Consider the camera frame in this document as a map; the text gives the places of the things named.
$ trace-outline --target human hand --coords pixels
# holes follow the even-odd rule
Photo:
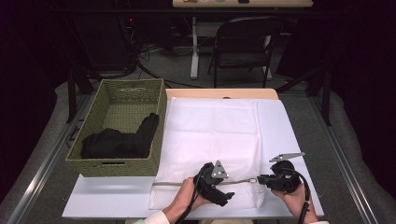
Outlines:
[[[303,204],[305,202],[304,184],[301,184],[293,193],[287,193],[273,189],[271,191],[275,194],[275,196],[282,199],[295,218],[298,219],[300,217],[301,210],[303,209]],[[315,207],[312,203],[312,198],[309,199],[309,202],[310,204],[308,206],[308,210],[306,211],[304,224],[318,221],[317,213],[315,212]]]
[[[193,178],[189,177],[185,179],[175,199],[169,206],[163,209],[163,212],[168,218],[169,223],[175,223],[181,217],[184,211],[186,211],[187,207],[190,205],[191,197],[194,191]],[[210,203],[210,201],[203,198],[201,195],[198,195],[198,198],[191,207],[191,212],[204,203]]]

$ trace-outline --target white table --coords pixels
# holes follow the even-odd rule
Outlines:
[[[249,0],[248,4],[239,4],[238,0],[196,0],[184,2],[183,0],[173,0],[173,7],[312,7],[312,0]],[[191,60],[191,79],[198,78],[198,36],[215,36],[220,22],[197,22],[192,18],[192,60]],[[268,71],[267,80],[271,80],[271,69]]]
[[[168,98],[212,97],[264,99],[259,103],[260,125],[262,127],[262,174],[270,175],[273,165],[270,159],[280,153],[300,152],[288,115],[282,103],[270,89],[172,89],[167,90]],[[295,169],[302,173],[312,191],[312,198],[318,216],[324,215],[315,187],[306,168],[304,158],[290,160]],[[154,176],[126,177],[83,177],[78,178],[64,209],[67,218],[143,218],[156,212],[148,210],[150,187]],[[292,218],[286,205],[269,189],[265,192],[260,208],[216,211],[200,210],[190,213],[187,219],[200,218]]]

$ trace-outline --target person's left hand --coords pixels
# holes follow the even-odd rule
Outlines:
[[[194,193],[194,182],[193,178],[189,177],[183,181],[180,190],[178,191],[175,199],[172,203],[163,209],[169,223],[175,223],[181,215],[186,211],[187,207],[190,205],[192,194]],[[209,200],[198,195],[194,204],[191,207],[191,212],[197,209],[204,203],[211,203]]]

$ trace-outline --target sleeve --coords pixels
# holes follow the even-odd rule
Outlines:
[[[158,211],[144,220],[137,220],[134,224],[170,224],[163,211]]]

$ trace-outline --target basket handle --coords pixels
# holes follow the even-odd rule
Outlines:
[[[105,161],[102,162],[102,166],[124,166],[124,161]]]

